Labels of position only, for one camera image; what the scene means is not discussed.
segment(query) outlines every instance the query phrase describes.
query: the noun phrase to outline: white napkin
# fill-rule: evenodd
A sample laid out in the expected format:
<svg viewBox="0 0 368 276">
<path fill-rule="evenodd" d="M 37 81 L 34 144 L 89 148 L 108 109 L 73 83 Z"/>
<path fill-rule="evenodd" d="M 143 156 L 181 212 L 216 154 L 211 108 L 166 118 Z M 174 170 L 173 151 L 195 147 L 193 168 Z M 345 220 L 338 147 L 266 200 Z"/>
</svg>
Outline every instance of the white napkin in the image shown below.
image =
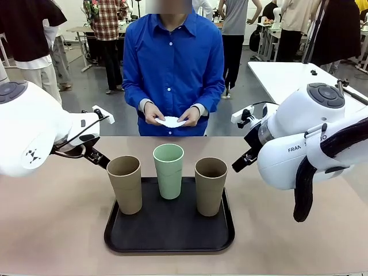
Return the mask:
<svg viewBox="0 0 368 276">
<path fill-rule="evenodd" d="M 168 127 L 168 128 L 178 128 L 178 127 L 181 127 L 183 124 L 185 124 L 185 121 L 182 121 L 182 122 L 178 122 L 179 118 L 176 118 L 176 117 L 170 117 L 170 116 L 167 116 L 165 117 L 165 121 L 162 121 L 158 118 L 155 119 L 156 122 Z"/>
</svg>

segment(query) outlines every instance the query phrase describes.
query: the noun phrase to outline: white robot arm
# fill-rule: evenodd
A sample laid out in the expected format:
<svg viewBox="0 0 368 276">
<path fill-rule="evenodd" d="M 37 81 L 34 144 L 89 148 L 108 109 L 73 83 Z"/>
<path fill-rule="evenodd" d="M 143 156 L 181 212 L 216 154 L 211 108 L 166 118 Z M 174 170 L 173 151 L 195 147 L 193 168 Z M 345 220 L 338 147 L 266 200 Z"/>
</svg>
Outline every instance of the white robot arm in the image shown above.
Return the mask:
<svg viewBox="0 0 368 276">
<path fill-rule="evenodd" d="M 69 113 L 32 82 L 0 85 L 0 174 L 26 176 L 50 154 L 89 156 L 92 161 L 91 156 L 99 154 L 92 148 L 99 138 L 99 122 L 108 119 L 114 123 L 108 112 L 97 106 L 94 110 Z"/>
<path fill-rule="evenodd" d="M 277 189 L 295 189 L 294 218 L 304 221 L 312 207 L 312 183 L 339 176 L 368 161 L 368 107 L 344 118 L 339 89 L 322 83 L 300 88 L 280 106 L 265 104 L 263 118 L 254 105 L 232 117 L 239 127 L 250 124 L 245 140 L 251 149 L 233 168 L 239 172 L 258 160 L 264 181 Z"/>
</svg>

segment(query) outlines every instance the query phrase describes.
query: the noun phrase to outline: blue shirt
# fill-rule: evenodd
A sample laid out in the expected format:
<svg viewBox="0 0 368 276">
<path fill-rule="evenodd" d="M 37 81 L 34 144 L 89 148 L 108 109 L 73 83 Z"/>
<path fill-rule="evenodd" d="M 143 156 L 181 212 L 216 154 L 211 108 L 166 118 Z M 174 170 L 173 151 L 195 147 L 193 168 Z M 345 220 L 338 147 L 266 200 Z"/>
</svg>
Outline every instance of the blue shirt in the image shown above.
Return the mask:
<svg viewBox="0 0 368 276">
<path fill-rule="evenodd" d="M 164 116 L 180 117 L 193 104 L 215 112 L 224 91 L 221 32 L 194 11 L 171 33 L 158 14 L 148 14 L 126 30 L 124 42 L 126 102 L 138 111 L 142 136 L 203 136 L 209 117 L 195 127 L 169 129 L 148 125 L 139 111 L 150 99 Z"/>
</svg>

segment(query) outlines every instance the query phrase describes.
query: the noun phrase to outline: table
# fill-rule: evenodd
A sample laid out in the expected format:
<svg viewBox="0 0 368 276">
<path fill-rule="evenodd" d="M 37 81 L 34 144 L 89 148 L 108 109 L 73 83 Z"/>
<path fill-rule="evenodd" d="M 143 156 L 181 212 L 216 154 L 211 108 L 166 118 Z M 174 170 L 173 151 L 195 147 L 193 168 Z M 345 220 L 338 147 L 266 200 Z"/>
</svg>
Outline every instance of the table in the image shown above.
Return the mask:
<svg viewBox="0 0 368 276">
<path fill-rule="evenodd" d="M 185 151 L 183 175 L 206 156 L 232 164 L 249 146 L 242 137 L 102 137 L 97 150 L 133 155 L 155 176 L 152 152 L 163 143 Z M 313 188 L 305 223 L 293 220 L 294 191 L 266 185 L 253 165 L 229 170 L 235 225 L 228 250 L 210 255 L 120 256 L 104 244 L 114 202 L 109 178 L 87 160 L 50 156 L 27 178 L 0 176 L 0 274 L 346 274 L 368 270 L 368 207 L 343 178 Z"/>
<path fill-rule="evenodd" d="M 368 49 L 368 32 L 361 31 L 361 35 L 364 36 L 364 42 L 362 45 L 362 53 L 361 56 L 358 58 L 358 64 L 356 65 L 356 68 L 366 74 L 368 74 L 367 66 L 368 66 L 368 56 L 365 61 L 363 61 L 364 55 L 367 52 Z"/>
<path fill-rule="evenodd" d="M 119 29 L 119 39 L 124 39 L 124 34 L 127 32 L 127 27 L 129 26 L 130 23 L 122 26 L 122 28 Z M 74 27 L 71 28 L 69 30 L 67 30 L 67 32 L 71 32 L 71 33 L 76 33 L 76 36 L 78 38 L 78 43 L 80 46 L 80 51 L 82 52 L 82 56 L 83 56 L 83 62 L 85 63 L 85 67 L 82 69 L 82 72 L 87 71 L 89 68 L 91 68 L 93 65 L 92 64 L 88 64 L 87 59 L 86 59 L 86 53 L 85 50 L 83 48 L 83 44 L 81 41 L 81 37 L 90 37 L 87 36 L 86 33 L 93 33 L 94 31 L 88 27 L 88 26 L 84 26 L 84 27 Z"/>
<path fill-rule="evenodd" d="M 312 63 L 248 62 L 248 65 L 267 94 L 277 104 L 281 104 L 289 95 L 303 85 L 321 82 L 334 86 L 338 81 L 334 76 Z M 316 70 L 317 76 L 311 74 L 312 70 Z M 364 99 L 368 99 L 350 86 L 347 89 Z M 364 104 L 351 98 L 348 94 L 345 94 L 345 100 L 346 115 L 353 114 L 365 107 Z"/>
</svg>

